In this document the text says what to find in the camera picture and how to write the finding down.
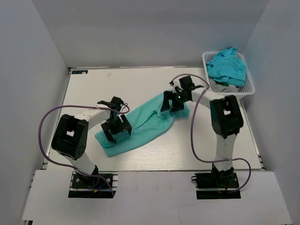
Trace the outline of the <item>teal green t shirt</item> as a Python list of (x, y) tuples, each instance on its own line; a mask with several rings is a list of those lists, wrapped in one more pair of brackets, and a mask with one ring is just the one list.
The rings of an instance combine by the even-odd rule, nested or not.
[(175, 119), (187, 119), (189, 117), (190, 110), (186, 103), (183, 110), (161, 112), (162, 103), (163, 94), (161, 93), (126, 114), (132, 127), (131, 135), (128, 132), (115, 135), (116, 143), (108, 141), (103, 131), (96, 133), (95, 139), (105, 154), (108, 157), (114, 157), (139, 148), (164, 134), (172, 126)]

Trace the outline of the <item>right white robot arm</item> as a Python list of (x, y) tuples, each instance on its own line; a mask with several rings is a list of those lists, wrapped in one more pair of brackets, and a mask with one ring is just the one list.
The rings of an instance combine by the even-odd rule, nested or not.
[(215, 186), (222, 187), (233, 176), (234, 143), (244, 124), (237, 98), (211, 91), (208, 83), (195, 85), (191, 74), (182, 74), (177, 78), (178, 82), (170, 81), (172, 90), (164, 91), (160, 111), (183, 110), (188, 101), (210, 110), (212, 129), (217, 136), (215, 159), (209, 162), (212, 165), (211, 180)]

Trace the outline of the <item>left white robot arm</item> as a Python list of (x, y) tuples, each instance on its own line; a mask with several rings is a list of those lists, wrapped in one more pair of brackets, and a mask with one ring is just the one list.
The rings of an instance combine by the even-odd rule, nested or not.
[(88, 131), (100, 124), (104, 138), (109, 143), (119, 142), (119, 134), (131, 134), (132, 127), (121, 108), (125, 105), (119, 97), (113, 97), (110, 102), (99, 101), (104, 107), (89, 109), (79, 115), (64, 114), (61, 116), (51, 147), (64, 156), (83, 174), (83, 182), (88, 187), (94, 187), (99, 182), (98, 168), (85, 153)]

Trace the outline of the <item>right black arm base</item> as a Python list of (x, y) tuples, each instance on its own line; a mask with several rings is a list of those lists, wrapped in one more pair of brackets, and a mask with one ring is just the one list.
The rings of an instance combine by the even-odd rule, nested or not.
[(234, 172), (233, 176), (225, 181), (216, 183), (211, 173), (195, 173), (191, 180), (196, 186), (197, 200), (220, 200), (220, 199), (240, 199), (240, 191), (231, 193), (231, 191), (239, 188), (239, 181), (237, 174)]

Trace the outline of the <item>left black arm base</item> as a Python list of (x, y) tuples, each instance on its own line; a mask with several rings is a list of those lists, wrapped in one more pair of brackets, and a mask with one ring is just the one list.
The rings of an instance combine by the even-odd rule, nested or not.
[(85, 177), (73, 172), (68, 198), (82, 199), (113, 199), (117, 191), (118, 173), (100, 173), (105, 178)]

